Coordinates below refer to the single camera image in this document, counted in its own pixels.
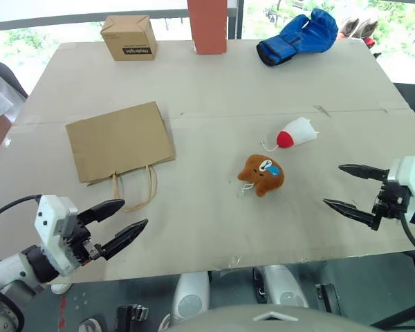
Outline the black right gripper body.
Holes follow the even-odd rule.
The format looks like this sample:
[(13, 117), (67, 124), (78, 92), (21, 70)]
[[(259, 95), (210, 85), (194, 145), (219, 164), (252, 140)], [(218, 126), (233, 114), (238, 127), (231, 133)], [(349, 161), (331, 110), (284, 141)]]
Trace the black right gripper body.
[(407, 212), (412, 193), (408, 186), (384, 182), (372, 208), (372, 230), (378, 230), (382, 218), (399, 219)]

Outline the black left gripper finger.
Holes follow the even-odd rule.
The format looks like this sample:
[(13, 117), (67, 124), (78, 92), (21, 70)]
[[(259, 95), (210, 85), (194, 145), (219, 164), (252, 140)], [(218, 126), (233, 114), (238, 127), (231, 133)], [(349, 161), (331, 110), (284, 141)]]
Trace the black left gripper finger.
[(142, 221), (132, 223), (119, 231), (112, 240), (102, 246), (101, 256), (107, 261), (110, 260), (113, 256), (131, 244), (145, 229), (148, 222), (147, 219), (143, 219)]
[(78, 223), (80, 225), (88, 225), (94, 221), (101, 222), (114, 215), (124, 204), (125, 201), (123, 199), (111, 199), (94, 205), (77, 215)]

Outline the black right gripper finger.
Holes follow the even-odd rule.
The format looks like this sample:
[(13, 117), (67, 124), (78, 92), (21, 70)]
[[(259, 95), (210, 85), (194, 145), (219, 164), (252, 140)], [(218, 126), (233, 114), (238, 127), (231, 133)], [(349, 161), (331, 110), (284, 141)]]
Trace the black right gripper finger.
[(355, 221), (361, 222), (369, 226), (372, 230), (378, 230), (380, 223), (376, 220), (376, 217), (372, 213), (364, 212), (362, 210), (359, 210), (356, 206), (342, 201), (332, 199), (322, 200), (331, 209), (335, 210), (341, 215), (353, 219)]
[(376, 181), (386, 181), (388, 177), (388, 169), (378, 169), (367, 165), (343, 164), (338, 169), (358, 178), (373, 179)]

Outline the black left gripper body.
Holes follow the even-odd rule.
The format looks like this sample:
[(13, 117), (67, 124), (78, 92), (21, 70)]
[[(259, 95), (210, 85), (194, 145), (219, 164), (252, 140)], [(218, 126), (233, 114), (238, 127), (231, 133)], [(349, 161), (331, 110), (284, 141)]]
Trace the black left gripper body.
[(99, 223), (102, 219), (97, 219), (95, 216), (82, 218), (75, 215), (68, 216), (60, 233), (60, 238), (66, 248), (65, 252), (81, 266), (100, 258), (103, 254), (102, 246), (91, 242), (91, 233), (86, 227), (88, 223), (94, 221)]

